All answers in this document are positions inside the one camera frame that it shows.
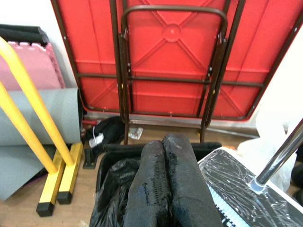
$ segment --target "metal pole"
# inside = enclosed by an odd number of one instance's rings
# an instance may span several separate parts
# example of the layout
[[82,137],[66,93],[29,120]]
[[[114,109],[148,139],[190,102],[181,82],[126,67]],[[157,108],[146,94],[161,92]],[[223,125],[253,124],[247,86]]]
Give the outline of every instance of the metal pole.
[[22,113],[16,106],[14,100],[10,97],[9,93],[5,89],[4,85],[0,82],[0,107],[13,123],[15,128],[19,131],[21,136],[27,142],[29,147],[32,149],[34,154],[38,157],[40,162],[43,164],[45,169],[50,174],[54,174],[58,171],[57,167],[53,164],[53,161],[48,156],[47,152],[45,151],[44,147],[38,140],[37,136],[34,134],[31,127],[26,122],[25,118],[23,117]]
[[263,171],[256,177],[255,181],[259,185],[265,185],[267,181],[275,174],[288,158],[303,143],[303,118],[296,126],[294,131],[289,135],[279,150],[271,158]]
[[14,49],[0,37],[0,55],[8,64],[12,74],[14,75],[19,86],[23,90],[25,96],[33,107],[35,113],[40,119],[42,125],[47,131],[48,135],[52,139],[56,148],[60,152],[63,160],[67,166],[72,166],[74,160],[71,157],[70,151],[68,150],[57,126],[53,122],[53,119],[42,101],[42,98],[35,87],[32,79],[30,78],[27,70],[22,64],[19,56]]

